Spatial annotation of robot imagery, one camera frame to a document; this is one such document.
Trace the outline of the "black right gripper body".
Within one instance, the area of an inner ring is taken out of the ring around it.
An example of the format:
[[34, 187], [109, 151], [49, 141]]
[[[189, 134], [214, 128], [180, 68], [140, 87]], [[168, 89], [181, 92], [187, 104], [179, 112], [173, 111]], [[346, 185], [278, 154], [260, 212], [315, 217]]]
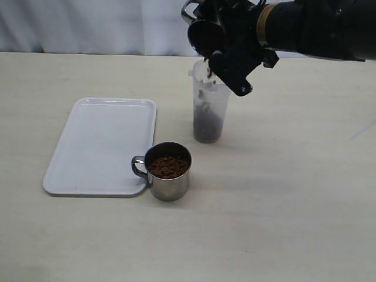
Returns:
[[257, 38], [258, 18], [271, 5], [266, 1], [258, 1], [256, 4], [250, 1], [220, 1], [218, 5], [229, 40], [228, 48], [222, 53], [247, 52], [261, 59], [264, 67], [273, 68], [279, 57]]

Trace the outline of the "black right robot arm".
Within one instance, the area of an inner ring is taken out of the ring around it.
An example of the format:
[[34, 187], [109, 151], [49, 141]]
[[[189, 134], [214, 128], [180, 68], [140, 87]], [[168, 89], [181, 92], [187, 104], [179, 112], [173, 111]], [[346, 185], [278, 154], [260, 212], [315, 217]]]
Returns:
[[272, 68], [277, 52], [336, 61], [375, 59], [374, 1], [200, 1], [187, 36], [206, 59]]

